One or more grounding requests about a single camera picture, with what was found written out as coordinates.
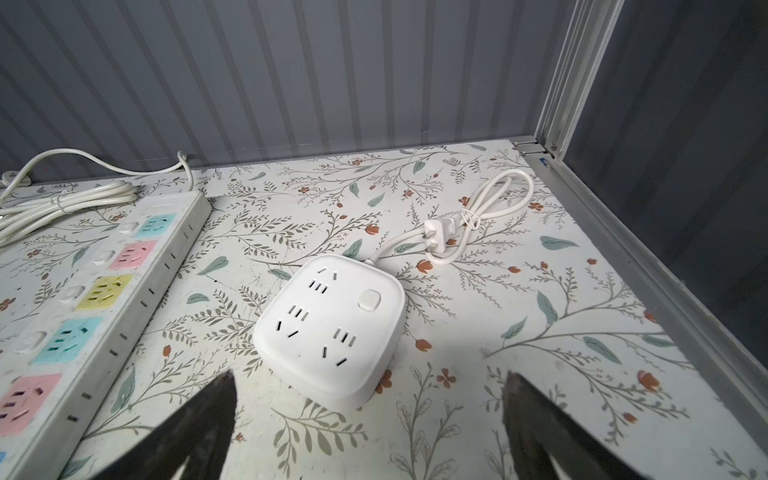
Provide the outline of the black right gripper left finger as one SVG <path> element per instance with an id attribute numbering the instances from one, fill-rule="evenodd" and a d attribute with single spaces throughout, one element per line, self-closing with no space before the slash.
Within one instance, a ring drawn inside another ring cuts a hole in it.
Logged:
<path id="1" fill-rule="evenodd" d="M 237 389 L 227 370 L 97 479 L 218 479 L 235 427 Z"/>

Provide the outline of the long white multicolour power strip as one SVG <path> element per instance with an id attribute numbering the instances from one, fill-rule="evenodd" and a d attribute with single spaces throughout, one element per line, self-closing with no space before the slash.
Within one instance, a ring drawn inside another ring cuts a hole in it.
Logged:
<path id="1" fill-rule="evenodd" d="M 201 232 L 199 191 L 149 196 L 1 357 L 1 476 L 55 479 Z"/>

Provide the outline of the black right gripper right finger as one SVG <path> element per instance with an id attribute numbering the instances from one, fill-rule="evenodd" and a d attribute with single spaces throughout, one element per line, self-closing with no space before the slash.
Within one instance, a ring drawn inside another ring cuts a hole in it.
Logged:
<path id="1" fill-rule="evenodd" d="M 503 423 L 520 479 L 636 479 L 643 476 L 603 446 L 524 376 L 509 371 Z"/>

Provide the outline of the white square power socket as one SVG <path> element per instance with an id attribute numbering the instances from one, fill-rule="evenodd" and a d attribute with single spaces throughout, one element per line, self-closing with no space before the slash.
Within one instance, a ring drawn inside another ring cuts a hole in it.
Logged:
<path id="1" fill-rule="evenodd" d="M 311 259 L 262 312 L 252 341 L 298 393 L 335 412 L 373 395 L 403 333 L 406 294 L 391 274 L 335 254 Z"/>

